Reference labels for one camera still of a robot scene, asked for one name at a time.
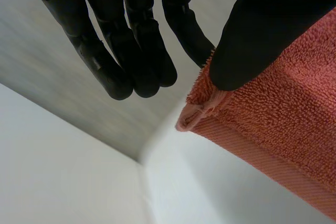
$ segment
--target gray wall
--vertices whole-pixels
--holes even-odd
[[[191,2],[215,45],[234,2]],[[155,0],[154,13],[179,79],[153,98],[133,95],[122,102],[107,96],[40,0],[0,0],[0,5],[0,83],[132,158],[198,75],[164,20],[161,0]]]

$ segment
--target towel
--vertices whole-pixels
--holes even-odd
[[[336,8],[256,79],[219,91],[209,59],[177,122],[336,220]]]

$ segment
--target white surface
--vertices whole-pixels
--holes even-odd
[[[139,165],[0,85],[1,224],[145,224]]]
[[[177,132],[182,107],[143,153],[159,224],[335,223],[211,141]]]

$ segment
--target red towel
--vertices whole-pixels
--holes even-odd
[[[209,62],[177,129],[210,139],[336,220],[336,8],[238,90],[218,91]]]

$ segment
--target robotic hand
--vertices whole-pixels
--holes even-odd
[[[125,99],[133,89],[141,97],[151,97],[160,86],[174,84],[177,73],[153,17],[153,0],[88,1],[120,66],[99,40],[85,0],[43,0],[112,98]],[[131,29],[124,18],[124,1]],[[162,0],[169,26],[202,67],[214,46],[198,26],[189,2]],[[210,66],[213,83],[229,91],[257,77],[335,6],[336,0],[237,0]]]
[[[144,98],[169,87],[176,69],[153,17],[154,0],[88,0],[117,64],[99,40],[85,0],[42,0],[79,56],[106,89],[123,100],[133,89]],[[124,1],[129,18],[124,17]],[[214,46],[198,26],[190,0],[162,0],[165,17],[188,55],[201,66]]]

